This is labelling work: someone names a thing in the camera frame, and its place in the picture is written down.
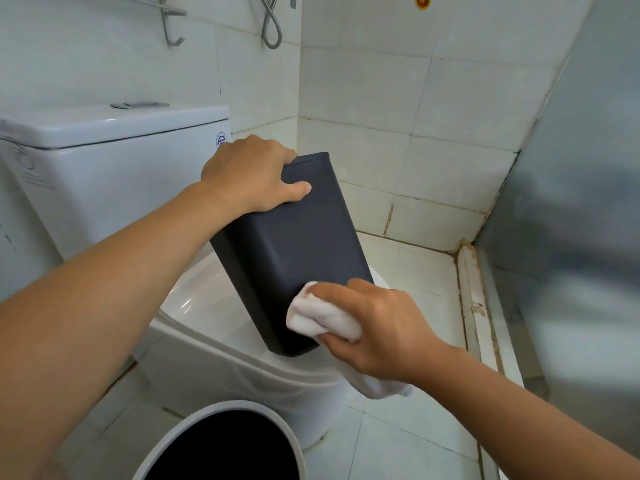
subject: black rectangular bin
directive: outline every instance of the black rectangular bin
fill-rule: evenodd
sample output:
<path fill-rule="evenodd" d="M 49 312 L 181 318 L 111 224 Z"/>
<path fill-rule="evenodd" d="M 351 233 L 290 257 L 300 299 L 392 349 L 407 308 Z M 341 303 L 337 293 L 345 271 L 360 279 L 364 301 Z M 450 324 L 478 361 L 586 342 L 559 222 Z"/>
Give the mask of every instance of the black rectangular bin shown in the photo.
<path fill-rule="evenodd" d="M 293 357 L 317 346 L 285 325 L 304 284 L 373 279 L 329 154 L 296 158 L 284 166 L 282 180 L 303 180 L 312 190 L 299 202 L 236 219 L 211 244 L 269 350 Z"/>

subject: cleaning rag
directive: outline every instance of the cleaning rag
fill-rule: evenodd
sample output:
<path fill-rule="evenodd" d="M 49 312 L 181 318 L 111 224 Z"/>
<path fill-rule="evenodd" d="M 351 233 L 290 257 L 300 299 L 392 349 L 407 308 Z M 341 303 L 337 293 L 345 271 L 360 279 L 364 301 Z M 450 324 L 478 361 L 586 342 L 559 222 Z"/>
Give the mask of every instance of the cleaning rag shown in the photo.
<path fill-rule="evenodd" d="M 307 292 L 312 281 L 293 298 L 287 311 L 287 328 L 301 335 L 317 340 L 317 336 L 331 332 L 350 342 L 356 342 L 362 336 L 360 323 L 344 310 Z M 413 386 L 397 381 L 382 381 L 361 374 L 350 365 L 336 358 L 335 367 L 345 379 L 361 394 L 371 399 L 383 399 L 390 395 L 410 395 Z"/>

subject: human arm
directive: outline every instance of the human arm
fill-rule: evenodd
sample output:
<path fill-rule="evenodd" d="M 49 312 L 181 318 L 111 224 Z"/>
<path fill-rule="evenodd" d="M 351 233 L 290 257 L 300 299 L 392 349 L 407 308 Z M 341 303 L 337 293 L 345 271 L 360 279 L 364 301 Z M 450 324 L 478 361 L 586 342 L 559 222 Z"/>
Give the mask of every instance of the human arm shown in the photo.
<path fill-rule="evenodd" d="M 308 193 L 280 179 L 295 156 L 255 136 L 223 144 L 200 182 L 0 304 L 1 478 L 39 473 L 213 234 Z"/>
<path fill-rule="evenodd" d="M 555 407 L 452 347 L 409 295 L 361 280 L 320 283 L 313 295 L 356 317 L 362 338 L 322 341 L 357 371 L 412 383 L 467 428 L 510 480 L 640 478 L 640 461 Z"/>

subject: round trash can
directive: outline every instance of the round trash can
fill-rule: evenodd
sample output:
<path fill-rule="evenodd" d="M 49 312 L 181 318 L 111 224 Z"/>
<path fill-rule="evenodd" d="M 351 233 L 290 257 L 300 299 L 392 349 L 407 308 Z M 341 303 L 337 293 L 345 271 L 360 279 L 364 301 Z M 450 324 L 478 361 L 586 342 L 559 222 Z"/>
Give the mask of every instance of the round trash can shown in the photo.
<path fill-rule="evenodd" d="M 226 401 L 195 412 L 151 450 L 133 480 L 307 480 L 293 431 L 275 411 Z"/>

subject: text on toilet tank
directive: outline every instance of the text on toilet tank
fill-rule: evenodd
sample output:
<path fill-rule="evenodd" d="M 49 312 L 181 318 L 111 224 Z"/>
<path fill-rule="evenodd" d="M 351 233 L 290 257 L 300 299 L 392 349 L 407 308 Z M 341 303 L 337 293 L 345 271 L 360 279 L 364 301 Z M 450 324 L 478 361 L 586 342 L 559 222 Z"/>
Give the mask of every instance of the text on toilet tank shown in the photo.
<path fill-rule="evenodd" d="M 17 143 L 13 143 L 12 147 L 13 158 L 17 163 L 18 170 L 24 177 L 25 183 L 55 190 L 52 183 L 39 174 L 35 160 L 29 156 L 27 151 Z"/>

